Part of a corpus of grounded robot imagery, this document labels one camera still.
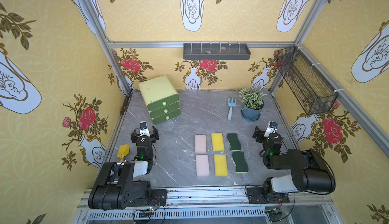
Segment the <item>green yellow sponge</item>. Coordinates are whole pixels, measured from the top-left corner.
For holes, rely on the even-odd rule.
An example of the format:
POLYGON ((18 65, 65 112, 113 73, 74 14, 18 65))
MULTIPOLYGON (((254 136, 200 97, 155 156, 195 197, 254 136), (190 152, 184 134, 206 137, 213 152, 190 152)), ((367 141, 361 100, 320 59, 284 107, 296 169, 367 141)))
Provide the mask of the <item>green yellow sponge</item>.
POLYGON ((244 152, 236 151, 232 153, 232 156, 236 167, 236 173, 247 173, 249 167, 245 160, 244 152))
POLYGON ((241 151, 242 146, 241 146, 241 143, 238 139, 237 133, 228 133, 227 140, 228 140, 229 145, 230 145, 230 151, 232 151, 232 152, 241 151))

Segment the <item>pink sponge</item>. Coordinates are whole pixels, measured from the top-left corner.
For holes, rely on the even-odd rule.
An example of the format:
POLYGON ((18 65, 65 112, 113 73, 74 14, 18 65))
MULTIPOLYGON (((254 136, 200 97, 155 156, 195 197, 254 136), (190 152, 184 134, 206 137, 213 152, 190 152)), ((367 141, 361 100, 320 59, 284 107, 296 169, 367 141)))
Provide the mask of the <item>pink sponge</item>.
POLYGON ((206 135, 195 135, 194 136, 194 151, 196 154, 206 154, 207 153, 206 135))
POLYGON ((196 172, 197 177, 210 175, 209 159, 207 155, 196 155, 196 172))

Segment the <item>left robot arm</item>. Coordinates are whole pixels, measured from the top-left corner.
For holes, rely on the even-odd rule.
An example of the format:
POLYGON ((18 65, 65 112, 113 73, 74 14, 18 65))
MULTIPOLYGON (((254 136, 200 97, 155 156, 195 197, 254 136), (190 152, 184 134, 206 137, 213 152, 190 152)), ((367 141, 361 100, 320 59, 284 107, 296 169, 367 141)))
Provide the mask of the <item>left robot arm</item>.
POLYGON ((145 206, 152 201, 151 183, 135 181, 134 178, 149 174, 156 163, 154 143, 159 139, 159 132, 155 126, 148 127, 143 121, 130 138, 137 150, 134 159, 122 163, 105 162, 102 165, 89 195, 89 208, 107 211, 145 206))

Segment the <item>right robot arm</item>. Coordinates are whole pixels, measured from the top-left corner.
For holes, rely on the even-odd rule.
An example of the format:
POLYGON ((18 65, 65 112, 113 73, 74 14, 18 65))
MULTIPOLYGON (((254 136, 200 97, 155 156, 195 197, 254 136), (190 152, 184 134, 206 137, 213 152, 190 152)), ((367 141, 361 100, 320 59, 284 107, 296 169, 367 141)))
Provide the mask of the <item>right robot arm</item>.
POLYGON ((335 191, 334 173, 320 154, 297 149, 281 153, 283 137, 273 128, 263 131, 256 126, 253 138, 263 146, 262 160, 266 168, 290 171, 285 176, 267 178, 261 190, 262 196, 298 192, 327 195, 335 191))

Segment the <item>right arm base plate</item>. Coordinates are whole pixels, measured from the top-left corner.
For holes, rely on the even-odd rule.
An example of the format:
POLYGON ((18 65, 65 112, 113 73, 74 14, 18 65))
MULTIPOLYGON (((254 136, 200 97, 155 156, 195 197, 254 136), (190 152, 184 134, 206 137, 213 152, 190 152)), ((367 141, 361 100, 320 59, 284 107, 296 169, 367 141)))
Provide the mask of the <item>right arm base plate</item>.
POLYGON ((246 186, 244 190, 250 204, 284 204, 290 203, 288 194, 267 192, 263 187, 246 186))

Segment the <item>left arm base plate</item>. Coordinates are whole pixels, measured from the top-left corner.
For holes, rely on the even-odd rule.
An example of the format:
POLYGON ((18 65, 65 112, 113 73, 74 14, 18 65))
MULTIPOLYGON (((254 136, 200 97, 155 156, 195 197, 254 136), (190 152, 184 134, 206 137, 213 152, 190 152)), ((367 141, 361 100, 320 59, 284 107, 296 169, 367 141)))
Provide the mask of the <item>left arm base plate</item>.
POLYGON ((143 206, 165 206, 167 201, 166 189, 151 189, 146 191, 146 194, 138 199, 128 202, 128 207, 143 207, 143 206))

